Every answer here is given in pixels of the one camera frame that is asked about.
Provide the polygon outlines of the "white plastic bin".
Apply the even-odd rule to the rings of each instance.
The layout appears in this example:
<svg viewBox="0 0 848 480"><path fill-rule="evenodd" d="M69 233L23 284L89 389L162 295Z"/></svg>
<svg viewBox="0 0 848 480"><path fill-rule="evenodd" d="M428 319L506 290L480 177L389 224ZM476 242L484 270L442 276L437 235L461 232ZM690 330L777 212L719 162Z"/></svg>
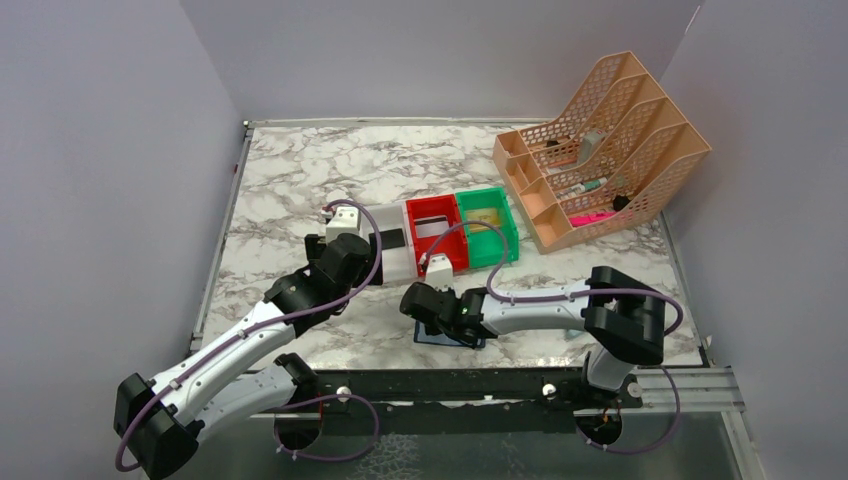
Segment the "white plastic bin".
<svg viewBox="0 0 848 480"><path fill-rule="evenodd" d="M374 286L410 282L417 278L414 247L409 232L406 203L395 202L366 207L382 237L379 270L372 277Z"/></svg>

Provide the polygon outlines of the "navy blue card holder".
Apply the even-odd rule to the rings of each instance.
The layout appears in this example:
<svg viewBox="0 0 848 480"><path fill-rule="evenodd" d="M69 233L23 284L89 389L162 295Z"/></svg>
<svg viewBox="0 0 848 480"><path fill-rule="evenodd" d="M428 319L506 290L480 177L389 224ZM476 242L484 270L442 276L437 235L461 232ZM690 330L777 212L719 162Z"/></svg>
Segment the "navy blue card holder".
<svg viewBox="0 0 848 480"><path fill-rule="evenodd" d="M434 346L445 346L445 347L458 347L458 348L472 348L472 349L482 349L486 346L485 339L479 339L476 343L471 344L468 342L457 341L449 338L443 333L437 332L436 334L428 334L426 332L425 326L421 322L415 323L415 330L413 335L413 342L416 344L423 345L434 345Z"/></svg>

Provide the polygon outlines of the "red plastic bin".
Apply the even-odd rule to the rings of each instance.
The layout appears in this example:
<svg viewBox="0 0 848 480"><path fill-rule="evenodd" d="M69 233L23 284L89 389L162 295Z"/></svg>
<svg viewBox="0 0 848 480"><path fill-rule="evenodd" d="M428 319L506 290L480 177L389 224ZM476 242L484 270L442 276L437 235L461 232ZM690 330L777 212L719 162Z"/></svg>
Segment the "red plastic bin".
<svg viewBox="0 0 848 480"><path fill-rule="evenodd" d="M456 197L453 194L418 197L406 201L406 215L414 251L414 263L419 276L424 272L419 263L421 256L428 251L437 238L450 227L461 222ZM443 239L434 250L435 254L445 254L455 271L470 267L468 242L465 233L457 229Z"/></svg>

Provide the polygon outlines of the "green plastic bin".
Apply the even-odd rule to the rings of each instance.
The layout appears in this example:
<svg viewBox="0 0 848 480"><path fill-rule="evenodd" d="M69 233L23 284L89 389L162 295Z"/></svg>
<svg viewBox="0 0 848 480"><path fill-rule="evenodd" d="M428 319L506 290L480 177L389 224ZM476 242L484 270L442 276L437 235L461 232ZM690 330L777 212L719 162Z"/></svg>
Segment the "green plastic bin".
<svg viewBox="0 0 848 480"><path fill-rule="evenodd" d="M501 226L496 228L501 234L478 224L465 227L470 267L480 269L495 266L505 251L501 237L506 239L508 245L506 262L517 261L520 256L518 229L505 190L502 187L465 190L457 192L455 197L463 221L467 221L465 211L469 209L494 207L500 214Z"/></svg>

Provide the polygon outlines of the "peach desk organizer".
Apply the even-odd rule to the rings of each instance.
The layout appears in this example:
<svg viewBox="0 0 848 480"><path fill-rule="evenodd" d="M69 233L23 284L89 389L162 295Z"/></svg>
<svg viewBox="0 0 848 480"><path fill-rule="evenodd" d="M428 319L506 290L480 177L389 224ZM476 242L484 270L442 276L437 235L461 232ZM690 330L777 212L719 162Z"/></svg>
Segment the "peach desk organizer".
<svg viewBox="0 0 848 480"><path fill-rule="evenodd" d="M584 164L582 137L607 132ZM631 51L600 58L565 109L546 123L496 137L493 162L538 251L552 253L653 221L712 148ZM560 200L572 185L607 183ZM570 216L613 211L610 219L574 228Z"/></svg>

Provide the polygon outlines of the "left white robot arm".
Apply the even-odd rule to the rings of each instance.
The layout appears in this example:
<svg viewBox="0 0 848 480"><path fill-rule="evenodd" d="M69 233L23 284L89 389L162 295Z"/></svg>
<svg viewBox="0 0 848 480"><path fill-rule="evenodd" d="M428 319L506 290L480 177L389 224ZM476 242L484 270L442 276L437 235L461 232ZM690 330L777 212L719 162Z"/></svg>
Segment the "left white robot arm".
<svg viewBox="0 0 848 480"><path fill-rule="evenodd" d="M380 234L338 235L317 259L276 279L221 337L150 378L123 379L113 417L116 470L143 469L152 479L179 470L212 430L203 408L262 357L343 311L379 271L382 249Z"/></svg>

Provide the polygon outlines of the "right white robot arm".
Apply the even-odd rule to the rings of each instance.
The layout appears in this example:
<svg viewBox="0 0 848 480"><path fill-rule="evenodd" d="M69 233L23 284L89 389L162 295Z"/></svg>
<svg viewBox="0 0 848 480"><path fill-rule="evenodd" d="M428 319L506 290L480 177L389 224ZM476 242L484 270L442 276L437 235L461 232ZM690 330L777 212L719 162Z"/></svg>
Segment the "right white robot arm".
<svg viewBox="0 0 848 480"><path fill-rule="evenodd" d="M480 287L456 294L415 282L399 310L427 334L468 348L522 331L586 332L598 345L584 364L584 381L615 392L635 367L662 364L670 303L668 296L623 272L596 266L587 280L570 287L517 292Z"/></svg>

